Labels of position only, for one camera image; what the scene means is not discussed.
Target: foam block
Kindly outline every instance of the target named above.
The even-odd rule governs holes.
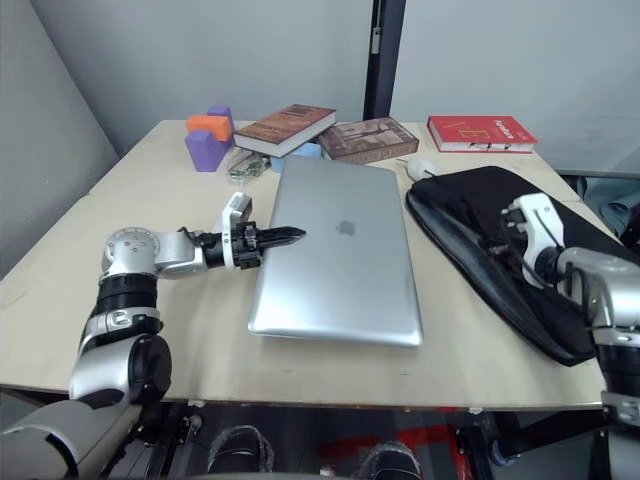
[[[212,117],[227,117],[231,123],[231,132],[233,133],[236,131],[236,128],[233,125],[233,118],[231,118],[231,108],[227,105],[214,105],[207,110],[207,115],[211,115]]]
[[[213,115],[192,115],[187,119],[187,130],[207,130],[211,132],[216,140],[226,142],[231,138],[231,121],[228,117],[218,117]]]
[[[282,162],[290,155],[297,155],[299,157],[322,158],[322,147],[316,143],[305,143],[304,145],[299,146],[289,155],[285,155],[281,158],[271,157],[271,170],[276,173],[282,172]]]
[[[193,165],[199,172],[215,172],[225,154],[233,145],[233,140],[226,142],[216,140],[209,130],[194,130],[184,139],[187,144]]]

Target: gray wall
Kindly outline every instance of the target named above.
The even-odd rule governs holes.
[[[117,161],[31,4],[0,1],[0,278]]]
[[[372,0],[34,0],[116,150],[209,105],[292,103],[360,120]]]
[[[407,0],[392,115],[511,114],[563,170],[640,174],[640,2]]]

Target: red book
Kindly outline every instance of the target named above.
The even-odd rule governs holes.
[[[432,115],[427,128],[441,152],[531,153],[538,143],[510,116]]]

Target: table top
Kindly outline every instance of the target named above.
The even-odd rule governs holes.
[[[533,153],[441,154],[421,124],[405,124],[440,173],[495,165],[519,174],[606,231]],[[269,225],[279,175],[245,187],[198,173],[184,122],[159,123],[51,228],[0,283],[0,383],[66,390],[93,307],[107,237],[125,226],[211,229],[231,194],[253,197]],[[412,181],[396,159],[402,194]],[[594,360],[564,367],[520,338],[484,303],[405,211],[423,315],[424,344],[392,346],[269,338],[247,331],[258,270],[211,270],[160,281],[158,308],[173,357],[169,399],[403,408],[596,406],[604,381]]]

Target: laptop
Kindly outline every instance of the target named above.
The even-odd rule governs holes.
[[[418,346],[422,321],[395,174],[284,161],[272,226],[307,232],[265,252],[249,331]]]

